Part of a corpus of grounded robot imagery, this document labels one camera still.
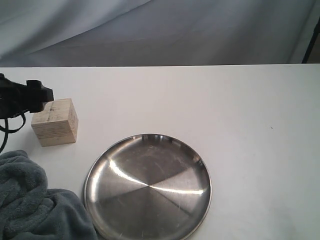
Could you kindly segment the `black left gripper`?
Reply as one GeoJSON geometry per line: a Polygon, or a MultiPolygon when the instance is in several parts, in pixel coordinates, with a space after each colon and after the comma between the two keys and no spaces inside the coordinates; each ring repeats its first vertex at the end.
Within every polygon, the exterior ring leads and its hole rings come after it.
{"type": "Polygon", "coordinates": [[[39,113],[48,102],[54,101],[51,88],[39,80],[27,80],[26,84],[13,82],[0,74],[0,117],[15,118],[26,112],[39,113]]]}

